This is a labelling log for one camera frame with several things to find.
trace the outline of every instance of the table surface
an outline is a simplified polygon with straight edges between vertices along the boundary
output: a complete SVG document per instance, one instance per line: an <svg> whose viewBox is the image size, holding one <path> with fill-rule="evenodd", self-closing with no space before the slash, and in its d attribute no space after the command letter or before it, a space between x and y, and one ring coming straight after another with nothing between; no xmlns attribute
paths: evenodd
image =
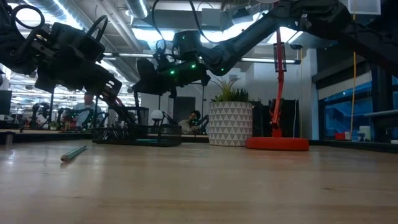
<svg viewBox="0 0 398 224"><path fill-rule="evenodd" d="M14 144L0 147L0 222L398 223L397 173L397 155L332 147Z"/></svg>

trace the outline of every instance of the white planter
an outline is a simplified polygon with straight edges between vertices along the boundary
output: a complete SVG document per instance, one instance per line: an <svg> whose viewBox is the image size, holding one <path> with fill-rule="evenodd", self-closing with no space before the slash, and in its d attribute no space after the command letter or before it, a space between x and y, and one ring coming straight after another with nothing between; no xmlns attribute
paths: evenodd
<svg viewBox="0 0 398 224"><path fill-rule="evenodd" d="M252 104L217 102L210 105L209 142L214 146L244 146L252 137Z"/></svg>

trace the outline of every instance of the man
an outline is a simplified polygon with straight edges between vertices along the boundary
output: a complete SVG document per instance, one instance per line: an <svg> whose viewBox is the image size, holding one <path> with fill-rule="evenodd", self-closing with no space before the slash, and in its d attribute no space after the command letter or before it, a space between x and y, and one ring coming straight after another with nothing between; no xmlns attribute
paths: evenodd
<svg viewBox="0 0 398 224"><path fill-rule="evenodd" d="M85 109L85 108L90 108L90 109L92 109L93 111L95 111L95 103L94 103L94 101L93 101L93 99L94 99L94 95L91 95L91 94L89 94L89 93L85 93L85 96L84 96L84 103L78 103L78 104L76 104L74 107L73 107L73 109L74 110L83 110L83 109ZM101 108L99 107L99 106L97 106L97 113L100 113L101 112ZM90 113L90 111L83 111L83 112L81 112L75 119L76 119L76 126L78 126L78 127L81 127L82 126L82 124L83 124L83 122L86 120L86 118L87 118L87 116L89 115L89 113ZM102 115L99 115L98 117L97 117L97 124L99 123L99 122L101 122L100 121L100 119L102 119L103 118L103 116Z"/></svg>
<svg viewBox="0 0 398 224"><path fill-rule="evenodd" d="M195 125L191 125L190 123L192 120L199 119L199 118L200 118L200 112L195 110L190 113L189 119L180 121L178 123L178 125L182 127L182 133L183 134L195 134L198 131L199 127L195 126Z"/></svg>

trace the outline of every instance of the wall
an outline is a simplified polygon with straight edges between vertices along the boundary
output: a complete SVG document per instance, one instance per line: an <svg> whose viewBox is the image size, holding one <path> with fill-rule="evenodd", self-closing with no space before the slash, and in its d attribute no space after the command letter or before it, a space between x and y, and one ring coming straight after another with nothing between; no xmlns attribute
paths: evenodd
<svg viewBox="0 0 398 224"><path fill-rule="evenodd" d="M317 73L317 53L316 50L307 50L305 55L302 66L287 65L283 98L299 100L303 119L303 137L318 139L318 95L311 79L311 76ZM229 81L229 75L237 75L240 79L236 83L236 87L244 87L249 92L250 99L261 100L264 105L267 105L268 100L274 99L277 95L277 73L272 63L254 63L246 73L241 72L238 68L233 68L222 78ZM221 78L211 76L212 80ZM177 88L177 96L195 97L196 110L201 111L201 91L201 85L189 85ZM211 99L217 94L219 94L218 87L209 82L204 92L206 101L203 104L203 114L208 114ZM172 117L173 100L169 99L169 95L166 93L160 97L160 110L167 111ZM149 108L149 114L158 109L158 99L158 96L141 94L142 106Z"/></svg>

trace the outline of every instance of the black tray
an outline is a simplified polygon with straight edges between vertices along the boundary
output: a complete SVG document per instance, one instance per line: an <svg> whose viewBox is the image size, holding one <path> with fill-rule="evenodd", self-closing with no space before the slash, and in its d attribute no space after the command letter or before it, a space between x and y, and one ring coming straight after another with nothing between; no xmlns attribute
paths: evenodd
<svg viewBox="0 0 398 224"><path fill-rule="evenodd" d="M182 143L181 126L135 125L133 128L96 128L93 142L98 144L122 144L135 146L179 146Z"/></svg>

